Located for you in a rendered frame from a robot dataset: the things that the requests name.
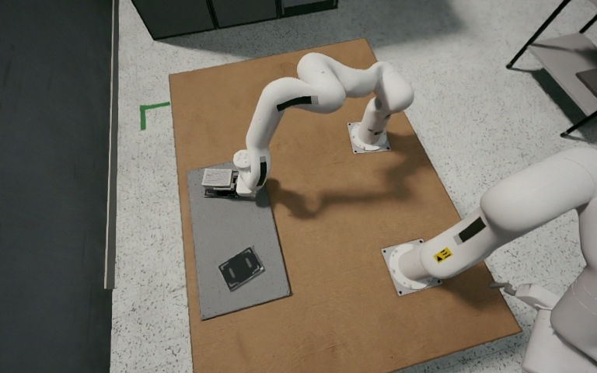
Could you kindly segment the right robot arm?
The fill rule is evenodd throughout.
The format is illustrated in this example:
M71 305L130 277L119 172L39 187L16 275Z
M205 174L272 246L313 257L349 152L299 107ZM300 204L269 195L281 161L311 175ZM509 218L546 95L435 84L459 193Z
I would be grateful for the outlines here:
M362 122L351 131L353 143L372 152L386 143L384 129L391 114L407 109L414 101L411 85L386 61L359 70L324 54L309 53L298 63L297 73L299 79L280 78L264 88L246 136L247 150L233 157L240 178L251 191L259 190L269 176L269 144L288 108L333 113L346 98L362 98L374 92L378 97L369 101Z

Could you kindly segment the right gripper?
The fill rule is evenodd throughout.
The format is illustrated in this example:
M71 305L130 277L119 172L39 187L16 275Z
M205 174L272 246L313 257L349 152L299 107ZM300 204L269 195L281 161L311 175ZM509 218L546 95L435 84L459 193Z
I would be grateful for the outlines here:
M238 173L237 168L234 166L233 169L231 169L234 173L237 173L237 177L236 178L236 183L231 183L231 187L230 188L224 188L224 187L214 187L214 190L219 190L219 191L224 191L224 190L231 190L234 191L235 190L235 186L236 186L236 192L238 195L243 196L243 197L251 197L254 194L254 191L249 190L246 187L246 184L242 181L242 179L240 178L240 175Z

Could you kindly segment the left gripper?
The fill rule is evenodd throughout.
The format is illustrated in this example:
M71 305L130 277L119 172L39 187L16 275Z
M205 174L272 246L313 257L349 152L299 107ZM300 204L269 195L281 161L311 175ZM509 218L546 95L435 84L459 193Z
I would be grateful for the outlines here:
M527 305L533 307L537 311L548 310L552 311L553 307L558 303L560 297L553 292L545 289L539 284L520 284L517 290L512 289L512 284L505 283L489 283L488 287L491 289L504 288L504 292L511 296L515 296Z

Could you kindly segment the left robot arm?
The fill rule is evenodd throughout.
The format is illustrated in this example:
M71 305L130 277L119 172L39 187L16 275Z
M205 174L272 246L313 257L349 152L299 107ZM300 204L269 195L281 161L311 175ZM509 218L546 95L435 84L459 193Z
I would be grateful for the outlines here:
M389 268L404 287L421 289L573 209L586 267L552 311L538 311L522 369L597 373L597 149L569 148L504 178L456 225L419 246L395 248Z

